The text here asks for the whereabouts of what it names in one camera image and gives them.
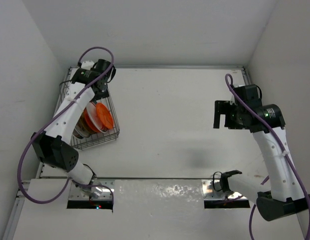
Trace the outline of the white plate teal maroon rim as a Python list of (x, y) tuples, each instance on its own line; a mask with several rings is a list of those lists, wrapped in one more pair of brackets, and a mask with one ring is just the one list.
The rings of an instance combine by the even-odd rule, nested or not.
[(101, 120), (99, 119), (96, 111), (96, 105), (92, 102), (88, 103), (86, 106), (87, 114), (89, 116), (90, 121), (94, 125), (94, 127), (101, 133), (105, 133), (107, 128), (104, 127)]

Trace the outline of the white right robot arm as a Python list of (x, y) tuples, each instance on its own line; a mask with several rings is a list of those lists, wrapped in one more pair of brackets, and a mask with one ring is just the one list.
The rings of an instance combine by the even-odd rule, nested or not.
[(239, 99), (215, 101), (214, 124), (220, 127), (220, 116), (225, 115), (225, 127), (230, 130), (249, 130), (257, 142), (267, 169), (270, 187), (253, 183), (239, 170), (221, 174), (214, 190), (220, 193), (239, 192), (256, 204), (266, 221), (273, 221), (310, 210), (304, 192), (286, 160), (285, 121), (275, 104), (263, 105), (261, 89), (254, 85), (234, 87)]

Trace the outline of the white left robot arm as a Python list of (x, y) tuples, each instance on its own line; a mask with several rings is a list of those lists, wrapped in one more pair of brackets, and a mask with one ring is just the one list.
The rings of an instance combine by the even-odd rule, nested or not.
[(105, 134), (115, 127), (114, 117), (101, 99), (109, 98), (108, 83), (116, 69), (99, 59), (75, 69), (54, 120), (35, 138), (33, 148), (38, 159), (52, 168), (63, 170), (80, 185), (89, 185), (94, 172), (80, 162), (71, 146), (74, 132), (83, 138)]

